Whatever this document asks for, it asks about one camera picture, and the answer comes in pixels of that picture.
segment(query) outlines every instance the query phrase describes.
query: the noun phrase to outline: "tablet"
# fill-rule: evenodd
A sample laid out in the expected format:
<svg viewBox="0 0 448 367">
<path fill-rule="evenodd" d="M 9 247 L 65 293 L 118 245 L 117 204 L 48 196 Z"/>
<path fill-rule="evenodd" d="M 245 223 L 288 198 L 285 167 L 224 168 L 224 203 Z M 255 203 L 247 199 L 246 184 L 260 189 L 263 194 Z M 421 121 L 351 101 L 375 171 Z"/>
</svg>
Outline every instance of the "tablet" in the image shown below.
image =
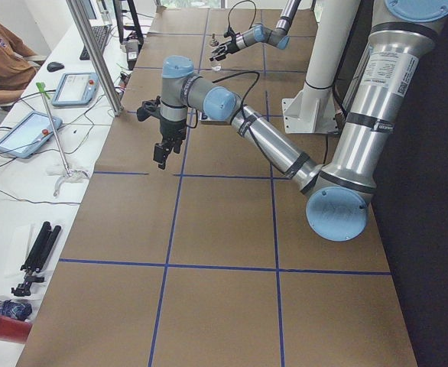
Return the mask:
<svg viewBox="0 0 448 367">
<path fill-rule="evenodd" d="M 99 85 L 95 73 L 65 73 L 56 88 L 52 105 L 56 107 L 79 107 L 88 105 Z"/>
<path fill-rule="evenodd" d="M 63 120 L 58 117 L 53 117 L 53 121 L 56 129 L 63 123 Z M 0 139 L 0 152 L 14 157 L 28 158 L 49 140 L 52 134 L 49 116 L 32 111 Z"/>
</svg>

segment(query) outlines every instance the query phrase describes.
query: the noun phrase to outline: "white table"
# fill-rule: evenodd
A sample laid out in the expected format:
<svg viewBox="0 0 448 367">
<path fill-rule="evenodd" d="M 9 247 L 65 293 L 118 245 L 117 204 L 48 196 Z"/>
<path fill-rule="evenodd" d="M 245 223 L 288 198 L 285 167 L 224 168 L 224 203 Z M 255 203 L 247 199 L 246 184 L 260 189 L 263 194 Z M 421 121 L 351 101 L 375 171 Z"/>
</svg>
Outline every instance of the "white table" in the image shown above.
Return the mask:
<svg viewBox="0 0 448 367">
<path fill-rule="evenodd" d="M 114 29 L 112 34 L 116 36 L 116 33 L 116 29 Z M 90 61 L 79 60 L 82 49 L 83 43 L 78 34 L 78 30 L 73 25 L 25 90 L 24 96 L 37 92 L 36 82 L 44 82 L 46 84 L 46 90 L 56 89 L 63 73 L 94 71 Z M 118 44 L 118 37 L 112 37 L 110 39 L 104 51 L 104 58 L 112 80 L 116 81 L 123 68 L 127 67 L 125 54 L 120 50 Z M 51 61 L 61 62 L 65 65 L 65 68 L 54 73 L 49 73 L 46 65 Z M 72 122 L 90 106 L 93 106 L 94 101 L 102 96 L 103 93 L 102 87 L 99 87 L 96 97 L 88 107 L 69 109 L 51 108 L 51 111 L 54 116 L 62 118 L 63 123 Z M 44 104 L 40 96 L 27 99 L 27 102 L 35 110 L 45 112 Z M 5 117 L 2 126 L 12 127 L 16 125 L 30 111 L 30 107 L 23 102 L 18 102 Z M 59 136 L 65 152 L 70 152 L 80 144 L 86 136 L 86 133 L 91 129 L 88 138 L 80 148 L 75 153 L 67 155 L 67 160 L 73 168 L 87 170 L 91 176 L 94 164 L 102 150 L 113 120 L 113 112 L 107 98 L 102 96 L 96 103 L 96 106 L 87 115 L 92 119 L 94 125 L 88 119 L 82 117 L 73 124 L 59 130 Z M 0 131 L 0 138 L 5 134 L 6 131 Z M 41 148 L 41 151 L 50 148 L 57 148 L 54 138 L 49 140 Z M 7 160 L 0 157 L 0 164 L 5 163 Z M 47 151 L 28 159 L 12 161 L 4 167 L 0 167 L 0 190 L 17 198 L 33 201 L 50 201 L 55 203 L 81 202 L 89 183 L 88 180 L 83 180 L 83 182 L 79 183 L 64 183 L 61 186 L 58 197 L 53 196 L 54 184 L 59 175 L 50 176 L 47 174 L 47 170 L 52 169 L 56 165 L 60 165 L 60 172 L 63 172 L 61 157 L 57 151 Z M 20 202 L 0 193 L 0 300 L 15 299 L 10 293 L 10 289 L 11 287 L 17 287 L 17 284 L 23 282 L 24 272 L 19 271 L 19 269 L 24 259 L 20 257 L 16 260 L 15 257 L 12 258 L 10 255 L 9 259 L 13 261 L 8 261 L 9 254 L 15 253 L 13 246 L 25 247 L 24 241 L 19 241 L 23 243 L 12 242 L 15 234 L 18 237 L 19 230 L 25 233 L 30 228 L 30 245 L 32 245 L 44 221 L 50 221 L 53 227 L 55 225 L 62 227 L 48 263 L 46 263 L 44 271 L 41 273 L 46 276 L 47 280 L 42 284 L 33 284 L 31 288 L 32 296 L 23 298 L 23 300 L 30 302 L 34 309 L 34 312 L 29 317 L 30 320 L 35 320 L 49 284 L 50 276 L 54 272 L 78 207 L 79 205 L 51 205 Z M 5 269 L 7 266 L 5 265 L 6 263 L 16 263 L 15 266 L 17 268 Z M 0 367 L 15 365 L 22 349 L 23 345 L 21 344 L 0 341 Z"/>
</svg>

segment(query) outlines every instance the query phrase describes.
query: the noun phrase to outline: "light blue cap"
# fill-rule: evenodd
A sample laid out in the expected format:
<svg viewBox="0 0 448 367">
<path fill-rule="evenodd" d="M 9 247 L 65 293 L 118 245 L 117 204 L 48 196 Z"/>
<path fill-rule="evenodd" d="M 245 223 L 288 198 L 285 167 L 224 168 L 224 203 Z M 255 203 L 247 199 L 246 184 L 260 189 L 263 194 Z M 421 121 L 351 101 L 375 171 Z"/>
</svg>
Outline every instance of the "light blue cap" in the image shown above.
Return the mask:
<svg viewBox="0 0 448 367">
<path fill-rule="evenodd" d="M 182 78 L 193 73 L 193 62 L 184 56 L 168 56 L 163 62 L 161 76 L 168 79 Z"/>
<path fill-rule="evenodd" d="M 212 88 L 203 100 L 203 111 L 212 120 L 225 121 L 236 104 L 236 96 L 223 86 Z"/>
<path fill-rule="evenodd" d="M 363 198 L 345 187 L 326 187 L 315 192 L 307 202 L 307 221 L 321 237 L 348 241 L 363 232 L 368 210 Z"/>
<path fill-rule="evenodd" d="M 283 50 L 285 47 L 287 47 L 287 45 L 288 45 L 288 41 L 289 41 L 290 39 L 291 39 L 291 38 L 288 37 L 288 36 L 285 36 L 284 38 L 282 38 L 282 39 L 280 40 L 280 42 L 278 42 L 278 44 L 277 44 L 277 49 L 278 49 L 278 50 Z"/>
<path fill-rule="evenodd" d="M 257 42 L 264 42 L 266 40 L 265 27 L 263 27 L 263 24 L 257 24 L 253 27 L 253 36 Z"/>
<path fill-rule="evenodd" d="M 414 23 L 437 21 L 448 15 L 448 0 L 384 0 L 396 17 Z"/>
</svg>

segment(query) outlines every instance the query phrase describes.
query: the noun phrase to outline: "black wall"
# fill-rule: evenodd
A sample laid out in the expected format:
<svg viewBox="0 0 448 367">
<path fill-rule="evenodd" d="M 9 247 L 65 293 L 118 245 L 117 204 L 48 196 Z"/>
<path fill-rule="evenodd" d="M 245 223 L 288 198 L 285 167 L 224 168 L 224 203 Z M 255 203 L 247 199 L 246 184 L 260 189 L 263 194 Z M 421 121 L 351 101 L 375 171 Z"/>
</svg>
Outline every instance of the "black wall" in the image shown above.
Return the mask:
<svg viewBox="0 0 448 367">
<path fill-rule="evenodd" d="M 448 367 L 448 21 L 378 163 L 373 206 L 420 367 Z"/>
</svg>

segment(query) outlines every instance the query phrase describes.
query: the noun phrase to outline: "computer mouse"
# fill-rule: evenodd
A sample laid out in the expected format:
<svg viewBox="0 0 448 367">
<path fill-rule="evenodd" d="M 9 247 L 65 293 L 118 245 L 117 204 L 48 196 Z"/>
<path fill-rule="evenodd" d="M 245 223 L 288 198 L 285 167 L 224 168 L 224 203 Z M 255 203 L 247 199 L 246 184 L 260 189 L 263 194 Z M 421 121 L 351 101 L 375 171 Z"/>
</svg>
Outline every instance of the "computer mouse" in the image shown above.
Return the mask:
<svg viewBox="0 0 448 367">
<path fill-rule="evenodd" d="M 56 61 L 53 61 L 52 63 L 49 63 L 47 65 L 47 71 L 49 72 L 54 72 L 54 71 L 58 71 L 64 69 L 64 65 L 62 63 L 58 63 Z"/>
</svg>

